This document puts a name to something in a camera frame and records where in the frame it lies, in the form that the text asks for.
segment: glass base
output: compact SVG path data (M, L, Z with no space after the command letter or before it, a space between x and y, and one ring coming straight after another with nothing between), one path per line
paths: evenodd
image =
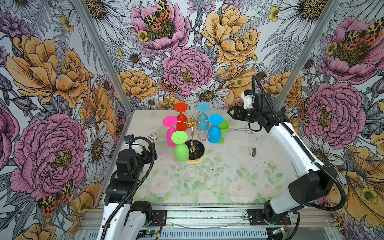
M188 140L185 142L185 144L188 146L189 149L189 162L198 162L204 155L204 145L198 141L198 140L193 140L193 146L194 146L194 151L191 151L191 142L192 140Z

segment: purple flower illustration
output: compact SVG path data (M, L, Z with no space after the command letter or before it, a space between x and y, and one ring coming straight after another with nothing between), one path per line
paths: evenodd
M131 32L137 34L139 41L144 44L147 50L142 52L144 55L170 52L188 42L190 33L189 18L184 18L177 4L173 6L170 1L167 2L168 8L172 11L172 16L170 20L163 23L162 28L159 30L153 30L143 20L146 16L155 14L157 3L154 7L148 5L147 8L144 8L141 5L140 8L131 9L131 25L133 25Z
M6 49L4 47L0 47L0 67L5 68L7 56L9 56L9 53L7 53Z
M234 8L241 9L243 0L224 0L224 4L228 4L228 6L233 5Z
M353 50L346 49L345 34L348 31L361 32L368 29L374 21L359 22L358 18L347 17L334 31L334 36L328 38L325 59L322 62L323 71L339 81L348 81L354 85L361 84L375 76L384 67L383 38L372 45L361 42Z
M310 97L308 116L309 123L304 124L307 136L315 135L336 150L356 139L366 119L357 89L347 83L322 83Z
M15 36L21 38L22 35L31 37L35 30L25 23L22 19L12 17L8 12L0 12L0 31L7 34L11 39Z
M191 90L209 85L212 81L213 70L209 57L193 48L178 48L162 63L164 77L172 85L181 88L181 95L188 96Z
M190 0L187 2L189 5L188 12L192 14L201 8L203 13L208 15L210 12L215 10L215 3L216 0Z
M8 109L0 106L0 170L7 164L12 152L12 142L19 134L20 127Z
M37 200L53 195L69 182L77 187L85 175L84 145L87 133L65 114L26 127L15 143L16 168L11 175L11 189L31 193Z
M353 217L344 215L345 220L347 221L347 233L349 240L369 240L369 233L360 227L359 222Z

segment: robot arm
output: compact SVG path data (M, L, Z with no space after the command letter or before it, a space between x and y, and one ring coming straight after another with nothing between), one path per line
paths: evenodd
M136 139L147 141L150 151L144 146L142 150L138 145L132 146ZM134 240L145 222L149 222L152 218L150 202L131 203L134 193L157 159L155 145L144 137L134 138L133 135L126 136L125 140L129 148L119 152L116 161L117 171L113 173L111 182L106 188L104 198L106 204L97 240ZM146 175L138 181L144 164L149 163L151 165Z
M252 80L254 84L254 81L257 81L256 76L253 76ZM263 127L270 133L282 146L299 176L289 184L288 191L265 203L265 220L273 223L273 219L280 214L298 210L304 205L331 210L308 202L328 195L334 183L338 188L341 187L336 180L336 170L333 167L325 167L311 153L294 131L287 116L273 109L271 95L265 93L260 83L258 84L261 93L256 93L253 85L253 91L246 90L242 93L244 106L236 106L228 110L228 114L236 120L258 122L260 129L252 130L258 132ZM341 199L345 199L343 188L339 190ZM340 201L331 211L342 208L344 204L345 200Z

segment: floral wallpaper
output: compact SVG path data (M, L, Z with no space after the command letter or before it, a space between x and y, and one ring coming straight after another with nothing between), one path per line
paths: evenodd
M347 202L331 215L343 239L384 238L382 7L382 1L341 1L280 108L314 155L338 171ZM302 91L295 95L298 82ZM264 85L272 94L273 84ZM337 188L318 200L339 202Z
M327 1L86 4L134 109L179 102L228 109L241 104L254 74L275 101ZM347 203L331 214L344 239L384 239L383 4L342 0L280 107L311 151L338 171ZM82 28L66 8L69 24ZM319 204L339 200L334 189Z
M79 22L65 0L0 0L6 239L75 239L127 119L82 25L70 24L74 18Z

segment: small metal clip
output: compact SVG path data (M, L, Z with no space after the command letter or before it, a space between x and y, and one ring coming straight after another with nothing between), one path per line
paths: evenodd
M151 133L150 135L148 135L149 138L151 138L154 142L157 140L157 136L155 133Z
M255 156L256 156L256 148L253 147L253 148L252 148L252 157L255 157Z

